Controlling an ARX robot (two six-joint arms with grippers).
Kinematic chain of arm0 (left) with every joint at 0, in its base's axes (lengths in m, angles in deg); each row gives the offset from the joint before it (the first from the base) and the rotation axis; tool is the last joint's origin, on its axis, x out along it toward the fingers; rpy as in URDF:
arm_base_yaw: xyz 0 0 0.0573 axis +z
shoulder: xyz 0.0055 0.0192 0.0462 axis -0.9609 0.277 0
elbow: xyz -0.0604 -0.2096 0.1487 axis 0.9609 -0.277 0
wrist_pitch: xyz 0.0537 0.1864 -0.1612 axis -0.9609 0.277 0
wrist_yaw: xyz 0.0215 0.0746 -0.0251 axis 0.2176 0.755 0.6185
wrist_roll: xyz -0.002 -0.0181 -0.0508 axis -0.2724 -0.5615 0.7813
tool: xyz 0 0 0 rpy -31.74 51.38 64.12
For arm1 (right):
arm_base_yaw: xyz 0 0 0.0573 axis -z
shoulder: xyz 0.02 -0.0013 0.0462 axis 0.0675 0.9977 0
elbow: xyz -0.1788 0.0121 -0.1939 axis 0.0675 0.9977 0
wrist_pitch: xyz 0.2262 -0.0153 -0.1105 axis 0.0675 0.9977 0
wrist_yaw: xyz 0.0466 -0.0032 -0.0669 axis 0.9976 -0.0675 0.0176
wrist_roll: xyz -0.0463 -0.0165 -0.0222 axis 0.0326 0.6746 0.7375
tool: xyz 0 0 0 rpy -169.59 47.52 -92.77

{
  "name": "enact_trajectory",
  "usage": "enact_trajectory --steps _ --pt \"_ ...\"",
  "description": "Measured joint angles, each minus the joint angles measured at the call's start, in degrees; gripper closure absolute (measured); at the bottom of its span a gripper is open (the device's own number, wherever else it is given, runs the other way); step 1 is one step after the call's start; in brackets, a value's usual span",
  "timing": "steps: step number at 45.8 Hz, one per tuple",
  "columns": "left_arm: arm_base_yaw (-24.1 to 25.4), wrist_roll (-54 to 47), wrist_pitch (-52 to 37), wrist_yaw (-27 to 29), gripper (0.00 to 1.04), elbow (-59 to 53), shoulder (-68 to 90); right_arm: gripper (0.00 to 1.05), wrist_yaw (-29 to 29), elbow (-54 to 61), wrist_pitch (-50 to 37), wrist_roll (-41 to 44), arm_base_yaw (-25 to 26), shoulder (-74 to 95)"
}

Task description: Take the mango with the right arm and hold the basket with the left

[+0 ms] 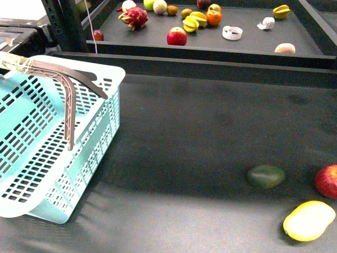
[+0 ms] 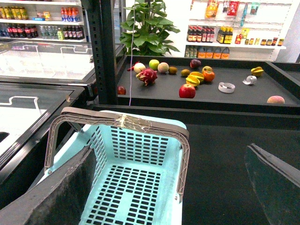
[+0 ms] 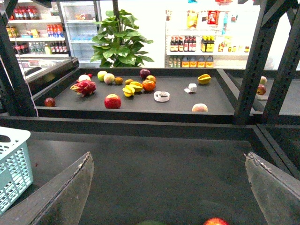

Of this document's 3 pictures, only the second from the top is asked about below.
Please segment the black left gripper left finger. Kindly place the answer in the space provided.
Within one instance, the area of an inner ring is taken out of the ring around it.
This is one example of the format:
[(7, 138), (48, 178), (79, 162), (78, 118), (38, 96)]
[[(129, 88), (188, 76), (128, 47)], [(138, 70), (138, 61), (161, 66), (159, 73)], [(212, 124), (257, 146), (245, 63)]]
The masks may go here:
[(96, 156), (84, 147), (0, 211), (2, 225), (77, 225), (89, 196)]

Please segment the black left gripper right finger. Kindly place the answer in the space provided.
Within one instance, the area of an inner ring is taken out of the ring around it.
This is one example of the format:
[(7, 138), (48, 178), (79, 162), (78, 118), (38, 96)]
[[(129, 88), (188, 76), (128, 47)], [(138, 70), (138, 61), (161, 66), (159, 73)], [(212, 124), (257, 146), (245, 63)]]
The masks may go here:
[(245, 166), (269, 224), (298, 225), (300, 171), (254, 143), (246, 151)]

